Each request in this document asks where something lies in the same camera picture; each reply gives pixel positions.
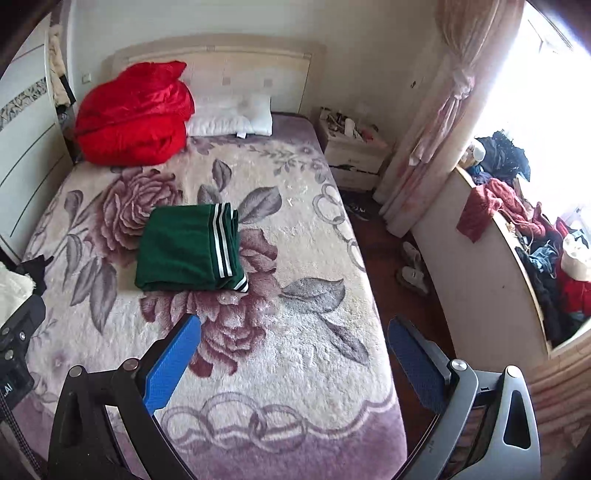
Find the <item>black cable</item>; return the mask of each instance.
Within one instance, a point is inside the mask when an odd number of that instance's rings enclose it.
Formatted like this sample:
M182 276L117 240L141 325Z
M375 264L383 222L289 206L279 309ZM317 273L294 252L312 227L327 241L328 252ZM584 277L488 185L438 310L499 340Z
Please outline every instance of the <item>black cable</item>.
M18 446L21 449L21 452L27 457L29 463L35 470L36 474L39 475L40 478L43 478L43 471L41 470L41 465L39 465L39 461L37 461L37 457L33 453L33 450L29 446L26 438L21 432L20 427L18 426L16 418L12 414L12 410L8 407L6 403L6 399L4 399L4 395L0 393L0 414L4 417L4 419L8 422L8 426L12 430L12 433L17 438Z

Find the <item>shoe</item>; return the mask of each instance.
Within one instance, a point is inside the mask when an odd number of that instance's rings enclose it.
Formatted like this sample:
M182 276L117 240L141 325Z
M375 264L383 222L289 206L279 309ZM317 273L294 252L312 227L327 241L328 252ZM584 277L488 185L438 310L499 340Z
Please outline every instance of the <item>shoe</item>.
M345 210L355 215L359 220L363 220L364 222L368 222L370 220L370 216L365 211L365 209L356 203L345 203Z
M402 256L410 267L419 271L421 270L421 264L423 262L421 252L414 248L413 244L409 242L404 242L402 244Z
M418 293L421 297L429 295L429 288L425 283L425 274L411 267L402 267L396 272L396 280L403 287Z

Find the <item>white stripe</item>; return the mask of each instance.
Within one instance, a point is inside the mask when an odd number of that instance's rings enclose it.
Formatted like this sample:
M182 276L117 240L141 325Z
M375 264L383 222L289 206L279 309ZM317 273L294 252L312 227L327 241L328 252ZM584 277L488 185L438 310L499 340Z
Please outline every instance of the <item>white stripe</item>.
M245 283L248 283L246 281L246 275L244 275L242 277L242 280L236 284L236 286L234 287L234 290L240 290Z
M217 228L216 228L216 218L219 209L219 204L217 203L216 206L213 208L213 241L216 244L216 254L217 254L217 267L220 272L220 278L225 278L222 266L222 252L220 251L220 240L217 237Z
M226 242L226 231L224 230L224 224L222 223L223 211L224 211L224 207L226 205L227 205L226 203L222 204L222 207L221 207L222 213L220 214L219 218L217 219L217 222L220 226L220 230L222 231L223 255L224 255L224 258L226 259L226 270L228 272L227 277L231 277L233 275L233 273L232 273L232 268L230 267L230 258L228 255L228 243Z

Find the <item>white wall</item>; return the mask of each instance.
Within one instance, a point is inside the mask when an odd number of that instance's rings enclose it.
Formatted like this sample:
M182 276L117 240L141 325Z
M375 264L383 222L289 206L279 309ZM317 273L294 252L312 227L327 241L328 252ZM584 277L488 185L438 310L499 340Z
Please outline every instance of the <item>white wall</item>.
M433 42L435 0L72 0L70 83L81 100L108 80L105 59L120 48L198 33L314 40L327 47L320 103L345 111L363 99L388 138L401 128L420 80L413 68ZM82 84L84 73L91 84Z

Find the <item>green folded pants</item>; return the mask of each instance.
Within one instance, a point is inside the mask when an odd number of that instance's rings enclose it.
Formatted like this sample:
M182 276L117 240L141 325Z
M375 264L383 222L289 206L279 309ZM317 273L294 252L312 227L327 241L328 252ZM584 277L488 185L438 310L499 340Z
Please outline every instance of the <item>green folded pants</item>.
M135 285L153 290L248 291L238 213L229 203L158 207L139 243Z

